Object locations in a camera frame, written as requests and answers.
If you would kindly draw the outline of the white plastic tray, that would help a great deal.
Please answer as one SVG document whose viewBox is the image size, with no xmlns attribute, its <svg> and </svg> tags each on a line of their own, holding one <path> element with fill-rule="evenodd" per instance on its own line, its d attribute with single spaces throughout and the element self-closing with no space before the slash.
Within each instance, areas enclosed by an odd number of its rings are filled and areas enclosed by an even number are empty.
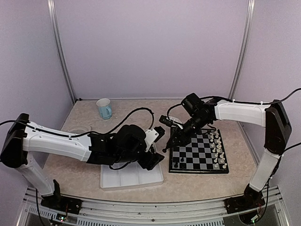
<svg viewBox="0 0 301 226">
<path fill-rule="evenodd" d="M 164 182 L 159 164 L 150 171 L 142 169 L 137 162 L 119 170 L 112 170 L 109 166 L 102 165 L 100 173 L 100 188 L 104 191 L 158 186 Z"/>
</svg>

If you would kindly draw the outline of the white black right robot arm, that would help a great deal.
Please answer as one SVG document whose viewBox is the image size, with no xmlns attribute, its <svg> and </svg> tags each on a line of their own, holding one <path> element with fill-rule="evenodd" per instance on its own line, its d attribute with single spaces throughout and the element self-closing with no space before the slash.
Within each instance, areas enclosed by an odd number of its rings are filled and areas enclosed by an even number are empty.
<svg viewBox="0 0 301 226">
<path fill-rule="evenodd" d="M 264 151 L 248 185 L 252 191 L 240 199 L 243 208 L 252 208 L 259 201 L 257 192 L 263 190 L 276 170 L 292 132 L 292 126 L 281 101 L 252 104 L 223 97 L 211 97 L 204 102 L 195 93 L 191 93 L 181 101 L 181 106 L 189 114 L 190 119 L 176 127 L 166 144 L 166 149 L 189 144 L 193 135 L 205 125 L 217 120 L 238 121 L 265 128 Z"/>
</svg>

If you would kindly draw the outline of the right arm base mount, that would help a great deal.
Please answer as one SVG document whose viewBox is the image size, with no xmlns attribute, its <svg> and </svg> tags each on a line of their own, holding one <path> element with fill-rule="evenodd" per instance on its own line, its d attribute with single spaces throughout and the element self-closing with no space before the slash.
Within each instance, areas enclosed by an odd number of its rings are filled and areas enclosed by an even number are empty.
<svg viewBox="0 0 301 226">
<path fill-rule="evenodd" d="M 237 196 L 230 197 L 224 200 L 225 208 L 228 214 L 241 212 L 249 209 L 259 207 L 260 205 L 265 205 L 265 200 L 263 197 L 258 197 L 256 199 L 251 196 Z"/>
</svg>

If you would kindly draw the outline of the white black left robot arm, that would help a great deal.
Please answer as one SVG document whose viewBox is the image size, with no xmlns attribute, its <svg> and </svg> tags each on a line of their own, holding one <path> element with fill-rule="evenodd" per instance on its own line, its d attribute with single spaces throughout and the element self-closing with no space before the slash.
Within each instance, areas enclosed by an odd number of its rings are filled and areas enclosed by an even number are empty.
<svg viewBox="0 0 301 226">
<path fill-rule="evenodd" d="M 21 172 L 57 210 L 66 205 L 66 199 L 60 194 L 59 184 L 44 174 L 32 152 L 106 165 L 111 170 L 121 170 L 133 162 L 138 163 L 142 169 L 152 170 L 164 159 L 153 148 L 154 143 L 165 134 L 161 126 L 143 130 L 132 124 L 122 126 L 116 133 L 88 131 L 76 134 L 40 126 L 30 121 L 29 115 L 25 113 L 7 122 L 12 126 L 0 153 L 0 161 Z"/>
</svg>

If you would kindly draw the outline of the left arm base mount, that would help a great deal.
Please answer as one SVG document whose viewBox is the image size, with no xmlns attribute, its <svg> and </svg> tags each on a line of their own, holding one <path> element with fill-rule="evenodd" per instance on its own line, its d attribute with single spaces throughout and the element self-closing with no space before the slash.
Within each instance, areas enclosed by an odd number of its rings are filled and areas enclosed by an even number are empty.
<svg viewBox="0 0 301 226">
<path fill-rule="evenodd" d="M 53 210 L 78 215 L 81 209 L 82 200 L 66 196 L 56 197 L 52 195 L 42 197 L 41 205 Z"/>
</svg>

